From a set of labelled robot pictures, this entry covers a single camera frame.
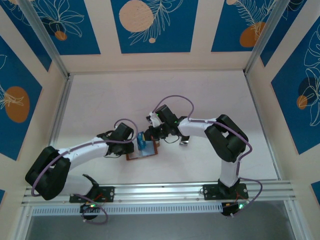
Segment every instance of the white table surface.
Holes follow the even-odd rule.
[[[146,116],[168,95],[193,101],[193,118],[228,115],[248,136],[253,152],[243,159],[240,176],[277,179],[274,164],[242,71],[143,71],[75,75],[56,148],[71,147],[112,130],[116,120],[129,118],[139,131],[149,123]],[[191,110],[182,98],[164,104],[177,117]],[[168,142],[176,139],[167,138]],[[191,137],[188,146],[163,140],[158,155],[126,161],[97,158],[70,174],[88,174],[100,184],[176,183],[216,181],[221,160],[206,138]]]

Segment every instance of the white arm segment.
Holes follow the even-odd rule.
[[[91,141],[84,142],[77,146],[86,144],[86,143],[94,143],[97,141],[102,141],[101,138],[95,137]],[[70,151],[77,146],[73,146],[70,148],[61,148],[58,150],[59,154],[64,153],[65,151]],[[70,159],[71,165],[69,171],[74,169],[75,167],[84,164],[92,159],[104,157],[107,154],[109,146],[106,143],[98,143],[98,144],[91,144],[89,146],[82,147],[78,150],[70,152],[64,155],[64,158]],[[59,195],[70,195],[70,194],[80,194],[80,195],[87,195],[88,192],[92,188],[92,183],[89,179],[85,176],[79,175],[72,175],[68,174],[64,188]]]
[[[190,120],[203,120],[203,121],[215,122],[217,119],[216,118],[212,118],[212,119],[190,118]],[[187,118],[185,118],[180,122],[178,129],[183,136],[197,136],[197,137],[207,138],[205,130],[211,125],[212,123],[190,122]],[[227,162],[222,160],[221,174],[219,179],[228,188],[232,187],[239,179],[237,176],[237,166],[238,166],[239,157],[235,162]]]

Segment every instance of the enclosure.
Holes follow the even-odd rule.
[[[320,238],[318,0],[0,5],[1,239]],[[227,115],[247,136],[236,174],[246,189],[236,199],[208,199],[226,163],[201,134],[170,135],[143,158],[92,157],[72,169],[68,176],[112,189],[86,215],[70,202],[78,191],[32,196],[25,177],[44,148],[71,154],[119,119],[146,132],[146,117],[171,95],[191,101],[162,102],[177,118]],[[236,214],[222,215],[232,206]]]

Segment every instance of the robotic arm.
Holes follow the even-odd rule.
[[[98,134],[91,141],[70,148],[55,149],[48,146],[40,153],[25,180],[32,186],[40,177],[35,190],[45,199],[51,200],[59,194],[80,194],[90,199],[99,194],[99,185],[90,176],[69,174],[75,167],[95,158],[110,154],[122,155],[133,153],[134,144],[128,139],[134,130],[120,123],[115,130]],[[42,171],[58,156],[61,156],[42,176]]]
[[[169,134],[179,137],[208,138],[215,152],[222,159],[221,175],[218,180],[219,193],[224,198],[230,198],[240,182],[238,177],[239,158],[246,149],[243,140],[231,131],[233,130],[248,141],[244,132],[227,115],[212,119],[188,119],[186,116],[177,118],[167,105],[162,105],[154,112],[162,123],[155,120],[153,113],[147,116],[146,118],[152,123],[152,126],[149,126],[145,131],[145,139],[147,141],[165,139]]]

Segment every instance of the beige wall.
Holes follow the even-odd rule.
[[[271,81],[319,16],[319,0],[308,0],[266,68],[259,60],[248,76],[276,160],[293,183],[315,239],[320,239],[320,206],[311,183],[320,181],[320,145],[298,155]]]
[[[71,73],[164,69],[243,69],[251,54],[250,51],[211,53],[225,0],[198,1],[190,53],[142,54],[121,54],[110,0],[84,1],[101,55],[61,56]]]
[[[0,36],[42,86],[17,161],[0,154],[0,189],[6,194],[0,207],[0,238],[5,240],[14,229],[13,222],[26,189],[25,175],[43,147],[48,144],[54,115],[65,80],[54,64],[47,72],[11,20],[0,7]]]

